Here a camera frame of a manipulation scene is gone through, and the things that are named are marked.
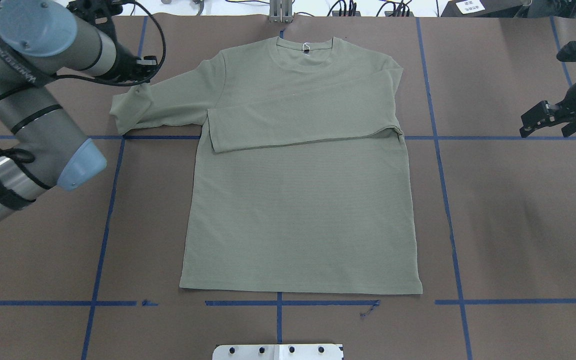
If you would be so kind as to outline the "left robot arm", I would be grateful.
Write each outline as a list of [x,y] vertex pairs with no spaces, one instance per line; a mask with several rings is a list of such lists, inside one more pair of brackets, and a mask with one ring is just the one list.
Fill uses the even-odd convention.
[[93,140],[48,91],[58,80],[147,84],[166,56],[119,43],[125,0],[0,1],[0,221],[54,187],[77,189],[105,170]]

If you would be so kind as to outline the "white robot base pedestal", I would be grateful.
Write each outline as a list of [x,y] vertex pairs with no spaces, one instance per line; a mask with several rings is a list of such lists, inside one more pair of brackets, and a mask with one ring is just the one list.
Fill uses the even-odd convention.
[[213,360],[343,360],[342,344],[224,344],[215,347]]

